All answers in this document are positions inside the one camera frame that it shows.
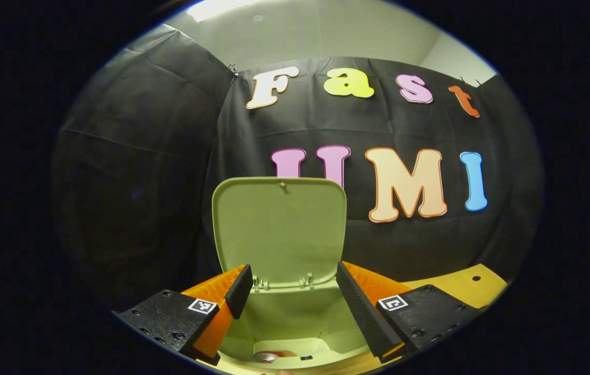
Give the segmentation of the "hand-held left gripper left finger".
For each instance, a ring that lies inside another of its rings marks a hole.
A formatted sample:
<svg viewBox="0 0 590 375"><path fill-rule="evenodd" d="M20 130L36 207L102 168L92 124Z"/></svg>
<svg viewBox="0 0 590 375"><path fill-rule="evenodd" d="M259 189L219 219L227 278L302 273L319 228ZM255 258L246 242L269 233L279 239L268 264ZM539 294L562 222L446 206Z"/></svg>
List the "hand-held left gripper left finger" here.
<svg viewBox="0 0 590 375"><path fill-rule="evenodd" d="M253 284L251 266L240 265L183 292L156 292L118 317L172 351L216 366L222 342L242 315Z"/></svg>

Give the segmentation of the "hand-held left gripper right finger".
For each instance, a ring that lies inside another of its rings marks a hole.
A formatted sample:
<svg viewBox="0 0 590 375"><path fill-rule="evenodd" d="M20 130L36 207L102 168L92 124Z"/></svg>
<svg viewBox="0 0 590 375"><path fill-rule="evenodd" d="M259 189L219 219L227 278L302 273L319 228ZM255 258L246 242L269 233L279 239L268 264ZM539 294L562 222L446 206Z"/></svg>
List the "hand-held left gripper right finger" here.
<svg viewBox="0 0 590 375"><path fill-rule="evenodd" d="M346 261L337 263L336 282L381 363L425 351L481 313L431 283L407 287Z"/></svg>

